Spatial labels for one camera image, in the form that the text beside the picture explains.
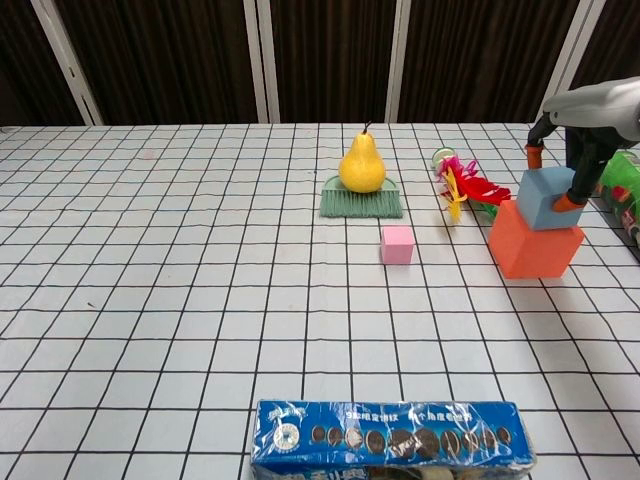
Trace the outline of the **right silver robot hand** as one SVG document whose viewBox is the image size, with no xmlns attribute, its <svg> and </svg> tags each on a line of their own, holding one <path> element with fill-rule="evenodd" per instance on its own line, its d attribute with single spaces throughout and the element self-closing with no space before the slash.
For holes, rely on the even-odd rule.
<svg viewBox="0 0 640 480">
<path fill-rule="evenodd" d="M 529 168 L 541 167 L 544 139 L 558 127 L 565 129 L 566 165 L 574 171 L 570 188 L 553 204 L 564 213 L 584 207 L 614 154 L 639 143 L 639 78 L 586 85 L 546 100 L 527 137 Z"/>
</svg>

